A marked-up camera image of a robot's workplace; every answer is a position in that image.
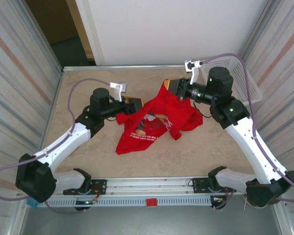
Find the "white bracket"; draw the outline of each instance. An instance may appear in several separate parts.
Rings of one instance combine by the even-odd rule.
[[[185,70],[187,73],[192,73],[190,84],[197,81],[199,76],[199,68],[201,67],[200,60],[197,61],[185,61]]]
[[[110,87],[114,89],[113,98],[119,102],[122,101],[121,93],[126,93],[126,83],[125,82],[110,82]]]

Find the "wire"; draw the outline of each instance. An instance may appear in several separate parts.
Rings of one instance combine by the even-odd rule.
[[[246,202],[247,202],[247,196],[245,198],[245,203],[244,203],[244,211],[245,211],[245,207],[246,207]]]
[[[96,185],[93,185],[92,189],[94,190],[94,192],[96,192],[96,190],[98,192],[97,195],[94,197],[94,200],[93,200],[93,203],[95,203],[98,200],[98,197],[100,196],[100,189]]]
[[[230,196],[221,205],[218,205],[217,207],[214,207],[214,209],[215,210],[216,209],[219,209],[220,207],[222,207],[223,205],[225,205],[231,199],[231,197],[233,196],[234,192],[236,192],[235,189],[231,192]]]
[[[195,105],[195,101],[193,102],[193,105],[194,105],[195,109],[196,109],[196,110],[197,110],[202,116],[204,116],[205,118],[211,118],[211,117],[212,117],[212,115],[210,115],[210,116],[205,116],[204,114],[202,114],[201,111],[199,110],[199,108],[197,108],[197,106]]]
[[[267,159],[267,161],[270,163],[270,165],[273,167],[273,169],[286,181],[288,182],[291,186],[294,187],[294,183],[288,178],[286,177],[280,170],[279,168],[274,164],[274,162],[270,159],[270,157],[267,155],[267,153],[265,152],[265,150],[263,149],[263,147],[261,146],[259,140],[257,139],[256,136],[256,119],[255,119],[255,112],[254,112],[254,107],[251,103],[251,97],[250,97],[250,89],[249,89],[249,80],[248,80],[248,75],[247,75],[247,68],[246,65],[244,63],[244,61],[242,60],[242,58],[236,54],[233,53],[225,53],[225,54],[221,54],[221,55],[217,55],[215,57],[212,57],[208,60],[202,61],[202,64],[206,64],[212,60],[215,60],[217,58],[220,57],[224,57],[224,56],[234,56],[236,57],[242,64],[243,66],[243,70],[244,70],[244,75],[245,75],[245,82],[246,82],[246,91],[247,91],[247,98],[248,98],[248,104],[250,107],[250,112],[251,112],[251,118],[253,120],[253,126],[252,126],[252,133],[253,133],[253,139],[255,140],[259,150],[262,152],[262,154],[265,156],[265,158]],[[294,199],[284,199],[282,197],[278,197],[277,199],[281,200],[281,201],[286,201],[286,202],[293,202],[294,203]]]
[[[115,121],[116,119],[117,119],[117,117],[115,117],[114,119],[108,119],[107,118],[108,121]]]
[[[192,181],[193,179],[191,179],[188,183],[187,183],[187,185],[189,186],[189,187],[193,187],[194,185],[192,185],[192,186],[190,186],[190,182]]]
[[[72,116],[72,126],[70,128],[70,132],[67,134],[67,136],[65,136],[63,138],[62,141],[60,141],[58,144],[56,144],[54,147],[52,147],[51,149],[49,149],[46,153],[40,155],[40,156],[36,156],[35,158],[33,159],[30,159],[30,160],[26,160],[26,161],[23,161],[23,162],[20,162],[20,163],[15,163],[15,164],[11,164],[11,165],[6,165],[6,166],[3,166],[3,167],[0,167],[0,171],[2,170],[6,170],[6,169],[10,169],[10,168],[14,168],[14,167],[17,167],[17,166],[20,166],[20,165],[25,165],[25,164],[28,164],[28,163],[32,163],[36,160],[39,160],[43,157],[45,157],[46,155],[48,155],[50,152],[54,151],[55,149],[57,149],[58,147],[60,147],[70,136],[71,134],[73,133],[74,131],[74,128],[75,128],[75,116],[71,110],[71,107],[70,107],[70,103],[71,103],[71,97],[72,97],[72,93],[74,91],[74,89],[78,86],[78,84],[82,83],[82,82],[85,82],[85,81],[96,81],[96,82],[101,82],[107,86],[110,86],[110,83],[108,82],[104,82],[102,80],[99,80],[99,79],[96,79],[96,78],[85,78],[85,79],[82,79],[78,82],[76,82],[73,87],[71,88],[71,91],[69,93],[69,97],[68,97],[68,111],[69,113],[71,114]],[[30,198],[29,196],[25,196],[25,197],[18,197],[18,198],[7,198],[7,197],[2,197],[0,196],[0,200],[3,200],[3,201],[19,201],[19,200],[24,200],[24,199],[28,199]]]
[[[224,188],[224,191],[225,191],[225,197],[227,199],[229,196],[229,190],[227,188]]]
[[[245,200],[245,203],[244,203],[244,211],[245,211],[246,203],[249,204],[251,207],[254,207],[254,208],[256,208],[256,209],[262,209],[262,208],[265,208],[265,207],[268,205],[268,204],[266,204],[266,205],[263,206],[263,207],[255,207],[255,206],[251,205],[251,204],[247,201],[247,196],[246,196],[246,197],[243,197],[243,196],[242,196],[242,198]]]

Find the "white wall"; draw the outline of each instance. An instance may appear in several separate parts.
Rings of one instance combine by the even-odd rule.
[[[240,53],[267,0],[76,0],[98,65]]]

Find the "printed graphic on shirt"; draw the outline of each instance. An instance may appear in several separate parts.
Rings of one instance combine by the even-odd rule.
[[[144,119],[136,127],[135,134],[138,136],[145,136],[147,130],[157,129],[159,125],[161,125],[157,122],[157,120],[160,120],[161,123],[166,126],[167,130],[170,131],[172,127],[172,122],[169,121],[166,115],[148,113],[144,116]]]
[[[135,139],[144,140],[144,141],[155,141],[156,139],[158,139],[158,137],[155,137],[155,136],[140,136],[133,132],[130,134],[130,136]]]

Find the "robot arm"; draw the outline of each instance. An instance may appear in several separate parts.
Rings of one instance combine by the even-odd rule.
[[[18,167],[15,185],[19,189],[38,202],[44,202],[54,192],[66,189],[79,189],[81,193],[89,190],[91,176],[85,171],[78,168],[64,173],[55,171],[64,159],[104,126],[106,118],[120,113],[133,114],[142,108],[141,99],[121,96],[121,92],[125,92],[124,84],[113,83],[110,86],[117,90],[115,99],[107,89],[95,89],[90,97],[90,105],[75,120],[74,126],[45,149],[33,156],[24,154],[20,158],[22,162],[44,155],[32,163]]]
[[[192,78],[168,80],[165,84],[167,89],[178,99],[190,98],[210,105],[212,118],[238,143],[255,172],[255,175],[243,174],[220,166],[208,174],[210,187],[216,191],[220,187],[236,189],[246,193],[255,205],[263,207],[285,193],[291,185],[274,170],[253,139],[253,121],[246,107],[232,97],[233,77],[229,71],[223,67],[210,69],[205,86],[195,82],[194,74],[199,74],[199,67],[199,61],[186,62],[186,71],[193,73]],[[258,132],[256,136],[278,169],[294,182],[294,171],[287,171],[270,152]]]

